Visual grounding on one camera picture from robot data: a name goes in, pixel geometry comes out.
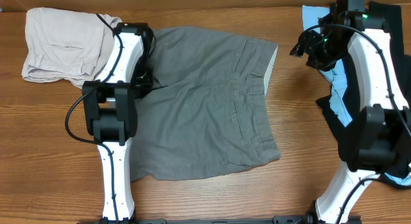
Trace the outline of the grey shorts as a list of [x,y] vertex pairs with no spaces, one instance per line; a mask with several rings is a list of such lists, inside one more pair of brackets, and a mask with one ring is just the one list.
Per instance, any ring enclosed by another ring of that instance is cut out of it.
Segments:
[[190,26],[155,36],[154,88],[136,100],[132,180],[205,179],[280,158],[266,106],[275,42]]

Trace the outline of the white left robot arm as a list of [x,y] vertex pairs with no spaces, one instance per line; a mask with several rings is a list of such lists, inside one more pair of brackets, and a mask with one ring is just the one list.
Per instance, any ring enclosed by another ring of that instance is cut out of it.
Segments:
[[119,23],[105,68],[82,86],[87,131],[100,153],[104,207],[100,223],[135,223],[131,193],[130,149],[137,132],[135,100],[152,91],[147,66],[153,47],[147,23]]

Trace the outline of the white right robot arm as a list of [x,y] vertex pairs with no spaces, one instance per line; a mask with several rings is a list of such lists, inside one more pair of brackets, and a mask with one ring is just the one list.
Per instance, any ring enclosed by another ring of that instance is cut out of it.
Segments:
[[390,40],[388,21],[366,9],[365,0],[337,0],[290,52],[307,55],[307,65],[321,71],[350,56],[360,99],[358,115],[338,143],[341,164],[301,223],[359,223],[350,214],[355,203],[410,149],[410,108],[396,78]]

